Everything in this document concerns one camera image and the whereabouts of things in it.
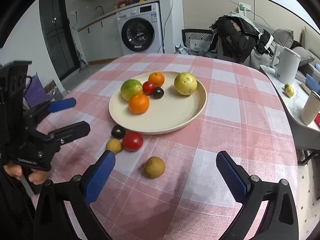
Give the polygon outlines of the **person's left hand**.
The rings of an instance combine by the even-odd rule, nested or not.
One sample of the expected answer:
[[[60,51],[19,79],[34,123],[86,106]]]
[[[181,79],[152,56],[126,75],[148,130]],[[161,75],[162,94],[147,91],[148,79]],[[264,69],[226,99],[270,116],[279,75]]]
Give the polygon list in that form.
[[[4,170],[11,177],[20,180],[23,177],[22,167],[18,164],[10,161],[7,165],[4,165]],[[49,178],[49,172],[40,171],[40,170],[32,170],[32,173],[29,174],[29,181],[34,183],[35,185],[43,184]]]

